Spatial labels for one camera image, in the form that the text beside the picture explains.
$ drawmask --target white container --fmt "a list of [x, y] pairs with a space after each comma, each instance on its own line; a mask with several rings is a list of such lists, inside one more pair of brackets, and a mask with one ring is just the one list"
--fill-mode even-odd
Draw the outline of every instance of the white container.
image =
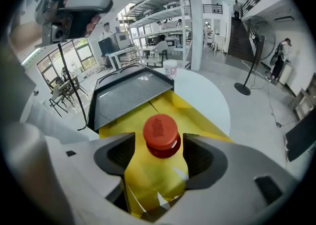
[[164, 74], [172, 79], [177, 76], [177, 64], [176, 60], [165, 60], [163, 62]]

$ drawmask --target white floor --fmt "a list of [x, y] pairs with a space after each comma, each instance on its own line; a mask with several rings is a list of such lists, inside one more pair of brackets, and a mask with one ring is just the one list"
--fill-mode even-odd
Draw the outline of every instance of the white floor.
[[[88, 98], [83, 92], [79, 91], [86, 115], [88, 115], [90, 99], [96, 80], [108, 73], [109, 71], [93, 74], [80, 83], [89, 95]], [[213, 82], [220, 89], [228, 103], [231, 114], [230, 138], [237, 144], [253, 147], [261, 151], [277, 164], [286, 168], [293, 176], [300, 179], [312, 156], [309, 152], [306, 152], [291, 163], [286, 161], [283, 135], [295, 123], [290, 123], [281, 128], [276, 126], [275, 120], [271, 115], [272, 110], [267, 93], [264, 90], [252, 90], [251, 96], [244, 96], [235, 90], [235, 81], [233, 79], [208, 71], [199, 71], [198, 73]], [[84, 126], [84, 119], [75, 94], [73, 98], [75, 99], [75, 107], [66, 102], [69, 113], [65, 113], [62, 110], [58, 111], [62, 115], [63, 120], [70, 122], [72, 128], [78, 129]], [[284, 125], [295, 119], [292, 111], [273, 97], [271, 97], [271, 106], [274, 109], [277, 121], [281, 124]], [[81, 132], [87, 135], [90, 140], [98, 139], [98, 135], [88, 128]]]

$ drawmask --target person in black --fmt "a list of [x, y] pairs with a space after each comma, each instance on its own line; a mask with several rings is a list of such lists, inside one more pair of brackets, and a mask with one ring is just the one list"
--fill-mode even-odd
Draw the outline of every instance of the person in black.
[[291, 40], [289, 38], [286, 38], [284, 41], [280, 42], [276, 48], [275, 54], [272, 57], [272, 59], [276, 58], [275, 67], [271, 73], [270, 78], [266, 77], [269, 82], [271, 82], [271, 79], [277, 79], [280, 76], [284, 62], [288, 62], [287, 57], [285, 57], [286, 55], [288, 55], [288, 52], [285, 49], [286, 45], [291, 46]]

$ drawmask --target white table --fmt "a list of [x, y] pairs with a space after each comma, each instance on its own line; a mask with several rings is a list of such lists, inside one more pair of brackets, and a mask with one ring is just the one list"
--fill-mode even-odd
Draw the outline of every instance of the white table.
[[[154, 70], [164, 74], [164, 68]], [[174, 92], [229, 136], [231, 114], [216, 85], [200, 74], [178, 68]]]
[[110, 62], [111, 62], [111, 65], [112, 65], [114, 71], [116, 71], [117, 69], [116, 69], [116, 67], [115, 67], [115, 65], [114, 65], [114, 62], [113, 62], [113, 59], [112, 59], [112, 58], [113, 58], [113, 57], [115, 58], [115, 61], [116, 61], [117, 64], [118, 64], [118, 68], [121, 69], [122, 66], [121, 66], [120, 63], [119, 63], [119, 58], [118, 58], [118, 56], [121, 55], [121, 54], [124, 54], [124, 53], [136, 51], [136, 50], [138, 51], [138, 56], [139, 56], [139, 58], [140, 58], [140, 52], [139, 52], [138, 46], [134, 46], [134, 47], [129, 47], [129, 48], [126, 48], [126, 49], [122, 49], [122, 50], [113, 52], [113, 53], [111, 53], [111, 54], [108, 54], [108, 55], [106, 55], [106, 56], [109, 57]]

